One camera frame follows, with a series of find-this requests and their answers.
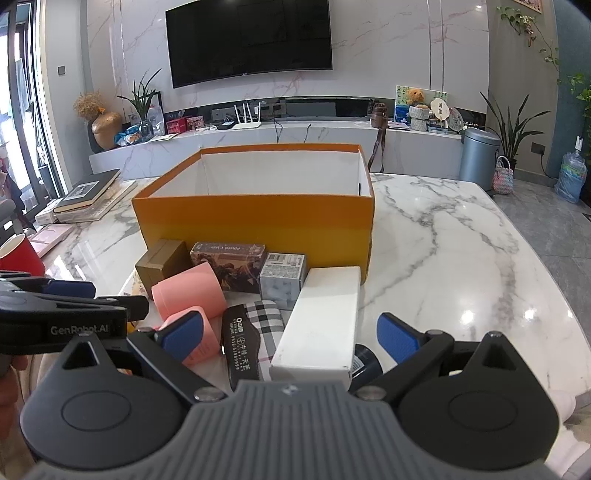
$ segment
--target person's hand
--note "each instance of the person's hand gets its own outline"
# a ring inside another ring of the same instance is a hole
[[[12,359],[12,366],[17,370],[25,370],[28,365],[26,356],[16,356]],[[3,378],[0,378],[0,440],[6,439],[12,422],[17,416],[16,403],[18,400],[18,381],[12,368]]]

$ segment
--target television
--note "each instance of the television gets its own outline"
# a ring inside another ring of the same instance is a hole
[[[197,0],[166,12],[173,87],[331,70],[328,0]]]

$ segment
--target floor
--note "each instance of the floor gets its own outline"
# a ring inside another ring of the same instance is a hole
[[[559,198],[553,188],[515,181],[494,200],[540,256],[591,342],[591,208]]]

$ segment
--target picture frame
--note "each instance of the picture frame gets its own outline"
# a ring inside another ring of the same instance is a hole
[[[533,11],[539,14],[544,14],[542,11],[542,0],[513,0],[514,2],[525,5],[527,8],[531,8]]]

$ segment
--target card deck box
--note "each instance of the card deck box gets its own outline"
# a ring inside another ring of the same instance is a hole
[[[261,298],[293,310],[306,274],[305,255],[269,253],[259,275]]]
[[[257,279],[265,262],[265,245],[197,242],[191,260],[194,265],[209,262],[222,290],[259,293]]]

